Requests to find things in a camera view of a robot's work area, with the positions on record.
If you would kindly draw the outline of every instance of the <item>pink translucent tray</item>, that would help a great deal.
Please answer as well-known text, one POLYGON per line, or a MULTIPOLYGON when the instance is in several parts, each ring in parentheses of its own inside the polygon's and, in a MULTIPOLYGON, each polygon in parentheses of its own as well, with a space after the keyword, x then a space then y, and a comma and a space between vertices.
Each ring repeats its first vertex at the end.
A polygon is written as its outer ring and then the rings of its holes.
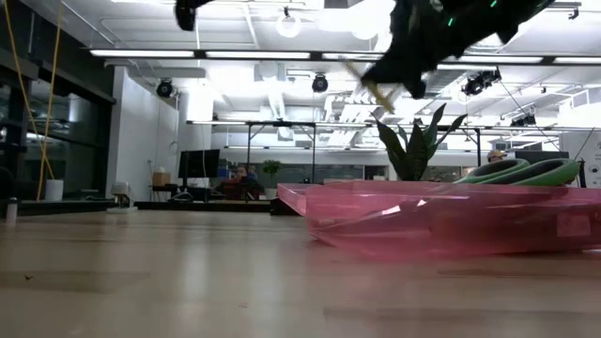
POLYGON ((315 238, 384 259, 601 248, 601 190, 353 181, 278 193, 315 238))

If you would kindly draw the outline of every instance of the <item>white ceiling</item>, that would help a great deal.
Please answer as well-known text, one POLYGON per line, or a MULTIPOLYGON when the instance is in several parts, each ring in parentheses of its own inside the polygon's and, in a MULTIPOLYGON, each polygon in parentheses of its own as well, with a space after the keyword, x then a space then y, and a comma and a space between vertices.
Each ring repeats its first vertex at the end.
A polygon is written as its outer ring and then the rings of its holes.
MULTIPOLYGON (((22 0, 48 19, 55 21, 56 5, 47 0, 22 0)), ((584 6, 580 16, 568 20, 569 10, 547 10, 520 27, 520 33, 499 53, 541 53, 541 54, 601 54, 601 11, 598 0, 580 0, 584 6)), ((343 12, 318 10, 323 2, 314 2, 307 10, 292 10, 293 15, 303 18, 300 33, 295 38, 285 38, 276 31, 276 21, 282 14, 278 7, 261 7, 248 10, 250 24, 245 17, 244 4, 239 6, 210 5, 198 10, 198 34, 182 32, 176 24, 172 6, 114 3, 112 0, 64 0, 69 9, 65 10, 65 29, 85 45, 92 48, 139 48, 139 49, 261 49, 261 50, 320 50, 320 51, 371 51, 378 38, 368 40, 356 38, 351 32, 332 32, 320 29, 325 23, 332 27, 349 26, 348 22, 337 22, 343 12), (332 14, 328 18, 324 13, 332 14)), ((385 23, 387 14, 366 12, 365 20, 371 23, 385 23)), ((363 20, 356 20, 355 25, 363 20)), ((218 99, 216 110, 253 111, 268 104, 269 89, 253 81, 253 62, 224 61, 151 61, 139 62, 145 68, 204 68, 213 84, 218 99)), ((332 77, 344 74, 344 69, 333 63, 286 63, 287 69, 308 69, 324 71, 332 77)), ((501 67, 503 81, 516 95, 520 104, 538 101, 537 106, 551 116, 557 111, 554 106, 565 95, 554 95, 564 87, 601 84, 601 69, 598 68, 553 68, 553 67, 501 67), (540 94, 542 85, 548 86, 547 94, 540 94)), ((297 81, 283 86, 286 105, 323 106, 326 95, 313 95, 310 81, 297 81)), ((516 109, 516 103, 507 97, 504 89, 495 84, 481 97, 468 104, 456 100, 437 100, 428 107, 435 109, 442 103, 449 103, 447 114, 459 115, 465 112, 474 116, 499 116, 516 109)), ((335 92, 352 90, 355 83, 331 81, 335 92)), ((458 87, 443 95, 445 98, 460 97, 458 87)), ((398 100, 397 110, 407 107, 410 114, 417 113, 410 99, 398 100)))

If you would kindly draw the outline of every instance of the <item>wooden floor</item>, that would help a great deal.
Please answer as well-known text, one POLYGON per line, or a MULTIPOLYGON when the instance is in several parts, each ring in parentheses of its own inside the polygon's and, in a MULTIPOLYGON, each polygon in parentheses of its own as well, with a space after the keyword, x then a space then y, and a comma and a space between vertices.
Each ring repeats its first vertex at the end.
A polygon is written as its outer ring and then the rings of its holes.
POLYGON ((594 253, 379 263, 311 241, 301 218, 240 213, 42 216, 0 231, 1 337, 599 332, 594 253))

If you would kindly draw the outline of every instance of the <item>cardboard box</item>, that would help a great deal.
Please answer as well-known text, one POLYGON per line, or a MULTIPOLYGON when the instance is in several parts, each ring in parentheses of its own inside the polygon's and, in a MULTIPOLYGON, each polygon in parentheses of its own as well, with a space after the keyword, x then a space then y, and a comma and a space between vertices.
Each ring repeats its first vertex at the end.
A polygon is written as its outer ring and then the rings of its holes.
POLYGON ((152 185, 154 187, 164 187, 165 184, 171 183, 171 174, 169 173, 152 173, 152 185))

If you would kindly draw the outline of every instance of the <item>potted plant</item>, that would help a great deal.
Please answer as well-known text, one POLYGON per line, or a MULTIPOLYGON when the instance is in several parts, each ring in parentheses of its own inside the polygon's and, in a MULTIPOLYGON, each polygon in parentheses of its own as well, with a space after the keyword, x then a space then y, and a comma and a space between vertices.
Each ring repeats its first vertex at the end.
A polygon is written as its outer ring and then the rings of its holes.
POLYGON ((282 169, 282 163, 280 161, 266 160, 263 162, 263 173, 270 176, 270 185, 275 188, 266 188, 265 195, 268 200, 275 199, 277 197, 277 184, 275 183, 275 176, 282 169))
POLYGON ((439 122, 442 119, 445 107, 446 104, 443 104, 432 115, 432 122, 429 126, 422 129, 422 127, 414 123, 409 138, 407 137, 405 130, 399 126, 398 133, 405 142, 406 148, 403 148, 396 133, 385 124, 379 122, 376 118, 379 139, 386 146, 388 158, 393 165, 394 171, 401 180, 420 180, 428 165, 428 161, 434 156, 439 145, 449 133, 456 131, 457 128, 461 127, 463 120, 468 116, 461 115, 455 119, 451 126, 439 127, 439 122), (439 131, 445 131, 440 138, 438 138, 439 131))

